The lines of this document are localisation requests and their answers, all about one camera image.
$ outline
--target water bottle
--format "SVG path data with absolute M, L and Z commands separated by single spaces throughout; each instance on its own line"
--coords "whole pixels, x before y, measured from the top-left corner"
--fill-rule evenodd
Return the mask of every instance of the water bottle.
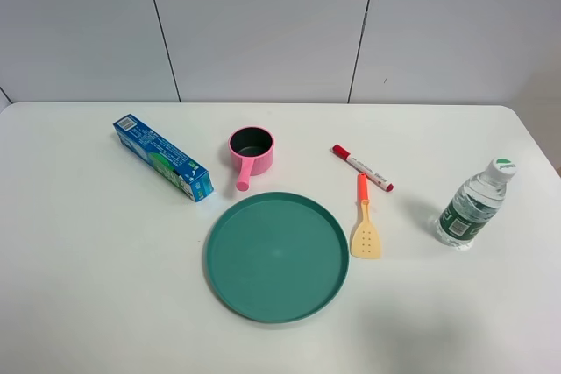
M 473 238 L 499 211 L 507 183 L 516 174 L 510 159 L 495 158 L 483 173 L 467 180 L 436 220 L 437 238 L 452 247 L 467 248 Z

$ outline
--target bottle cap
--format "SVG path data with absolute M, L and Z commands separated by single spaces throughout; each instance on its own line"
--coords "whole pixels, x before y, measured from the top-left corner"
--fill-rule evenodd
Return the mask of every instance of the bottle cap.
M 485 174 L 493 180 L 508 183 L 516 174 L 516 165 L 510 159 L 495 158 L 485 170 Z

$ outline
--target green bottle label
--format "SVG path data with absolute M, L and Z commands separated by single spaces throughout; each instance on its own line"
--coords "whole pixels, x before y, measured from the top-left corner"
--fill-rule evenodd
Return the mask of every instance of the green bottle label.
M 460 216 L 452 202 L 440 215 L 439 222 L 446 234 L 461 241 L 469 241 L 474 238 L 486 224 L 486 222 L 472 222 Z

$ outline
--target red marker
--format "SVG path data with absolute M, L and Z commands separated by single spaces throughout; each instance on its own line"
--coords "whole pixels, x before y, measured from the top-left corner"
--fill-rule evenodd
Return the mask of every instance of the red marker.
M 386 177 L 382 177 L 378 173 L 372 171 L 372 169 L 358 159 L 354 158 L 348 151 L 346 151 L 341 145 L 335 145 L 332 148 L 333 153 L 335 153 L 339 158 L 344 159 L 349 164 L 354 166 L 359 172 L 364 173 L 368 176 L 370 180 L 374 182 L 378 187 L 382 190 L 386 190 L 387 192 L 391 192 L 394 190 L 394 185 L 390 183 Z

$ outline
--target blue box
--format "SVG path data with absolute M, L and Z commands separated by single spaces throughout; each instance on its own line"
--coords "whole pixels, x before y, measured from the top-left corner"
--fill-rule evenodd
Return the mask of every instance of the blue box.
M 121 143 L 193 201 L 212 193 L 209 172 L 132 114 L 113 124 Z

